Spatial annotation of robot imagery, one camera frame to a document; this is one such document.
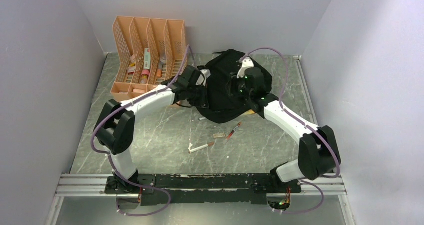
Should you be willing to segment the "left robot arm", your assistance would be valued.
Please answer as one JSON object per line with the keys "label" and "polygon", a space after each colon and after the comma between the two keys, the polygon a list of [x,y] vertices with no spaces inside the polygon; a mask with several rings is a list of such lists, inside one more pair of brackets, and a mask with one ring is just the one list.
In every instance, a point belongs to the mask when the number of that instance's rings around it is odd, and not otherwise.
{"label": "left robot arm", "polygon": [[137,115],[148,115],[180,101],[187,101],[192,106],[203,105],[210,75],[208,69],[188,66],[182,74],[163,81],[149,92],[122,102],[111,99],[104,105],[91,143],[98,140],[104,147],[101,153],[109,159],[113,175],[127,190],[139,185],[139,173],[130,152]]}

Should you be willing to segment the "black student backpack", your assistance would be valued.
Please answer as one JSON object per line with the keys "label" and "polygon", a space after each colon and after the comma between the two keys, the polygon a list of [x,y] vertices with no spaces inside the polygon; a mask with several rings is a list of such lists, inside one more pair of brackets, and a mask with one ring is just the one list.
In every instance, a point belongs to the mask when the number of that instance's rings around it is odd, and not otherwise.
{"label": "black student backpack", "polygon": [[263,116],[264,107],[277,99],[271,93],[272,75],[251,59],[253,67],[238,76],[242,68],[240,59],[245,54],[234,49],[217,54],[206,65],[197,67],[210,73],[205,80],[205,104],[195,106],[198,112],[217,124],[234,120],[249,110]]}

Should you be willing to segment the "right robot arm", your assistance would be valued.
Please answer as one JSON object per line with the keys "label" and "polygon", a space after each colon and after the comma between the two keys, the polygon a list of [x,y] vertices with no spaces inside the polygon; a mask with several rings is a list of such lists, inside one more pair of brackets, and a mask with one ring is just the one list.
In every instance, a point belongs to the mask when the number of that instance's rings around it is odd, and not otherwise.
{"label": "right robot arm", "polygon": [[315,180],[335,170],[340,174],[341,158],[334,131],[303,119],[285,106],[280,98],[266,90],[264,74],[257,67],[243,68],[232,74],[229,83],[232,97],[243,101],[263,119],[272,122],[298,143],[297,160],[275,168],[283,183]]}

